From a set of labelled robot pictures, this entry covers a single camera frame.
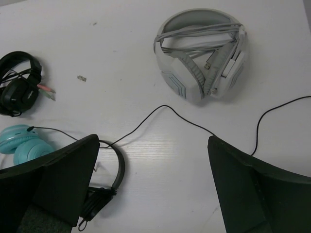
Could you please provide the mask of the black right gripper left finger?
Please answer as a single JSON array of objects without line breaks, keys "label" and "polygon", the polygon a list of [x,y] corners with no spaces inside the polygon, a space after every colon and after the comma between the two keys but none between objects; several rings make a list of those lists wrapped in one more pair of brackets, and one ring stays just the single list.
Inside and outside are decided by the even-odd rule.
[{"label": "black right gripper left finger", "polygon": [[55,152],[0,171],[2,233],[69,233],[77,226],[99,139],[90,134]]}]

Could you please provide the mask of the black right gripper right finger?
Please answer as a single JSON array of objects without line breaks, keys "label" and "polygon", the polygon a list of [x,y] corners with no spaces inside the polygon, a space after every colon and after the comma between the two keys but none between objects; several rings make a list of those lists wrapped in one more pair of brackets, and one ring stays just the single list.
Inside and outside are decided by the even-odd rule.
[{"label": "black right gripper right finger", "polygon": [[228,233],[309,233],[311,179],[211,136],[208,156]]}]

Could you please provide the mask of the teal cat-ear headphones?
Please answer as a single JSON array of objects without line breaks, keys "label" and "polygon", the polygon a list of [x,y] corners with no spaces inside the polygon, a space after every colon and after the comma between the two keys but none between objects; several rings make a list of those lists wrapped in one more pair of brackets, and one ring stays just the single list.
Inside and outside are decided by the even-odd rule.
[{"label": "teal cat-ear headphones", "polygon": [[55,149],[40,138],[34,127],[15,125],[0,133],[0,152],[13,155],[17,166],[54,152]]}]

